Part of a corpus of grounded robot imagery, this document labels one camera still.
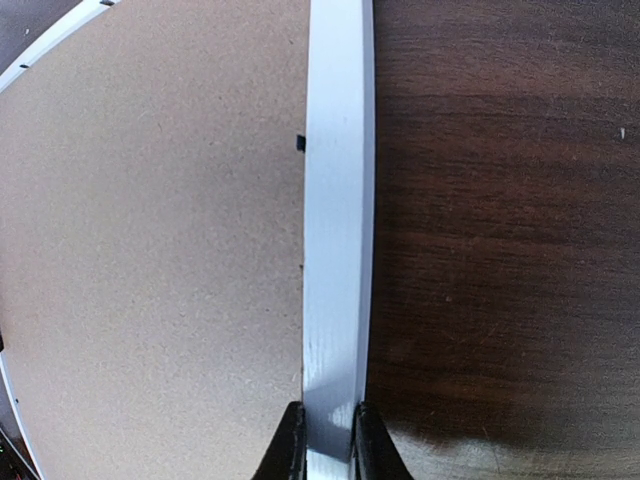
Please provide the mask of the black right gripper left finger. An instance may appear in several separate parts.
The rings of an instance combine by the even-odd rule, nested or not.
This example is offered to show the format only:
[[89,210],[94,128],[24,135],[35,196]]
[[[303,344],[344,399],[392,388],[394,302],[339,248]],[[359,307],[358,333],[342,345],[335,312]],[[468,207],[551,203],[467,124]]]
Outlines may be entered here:
[[253,480],[306,478],[306,417],[301,401],[290,402],[275,430]]

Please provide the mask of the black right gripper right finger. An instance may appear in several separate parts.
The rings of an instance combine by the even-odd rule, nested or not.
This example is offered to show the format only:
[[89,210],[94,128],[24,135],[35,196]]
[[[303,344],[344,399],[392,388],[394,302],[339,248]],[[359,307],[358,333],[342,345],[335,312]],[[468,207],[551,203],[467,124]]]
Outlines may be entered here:
[[378,411],[370,403],[361,402],[354,420],[356,478],[412,480]]

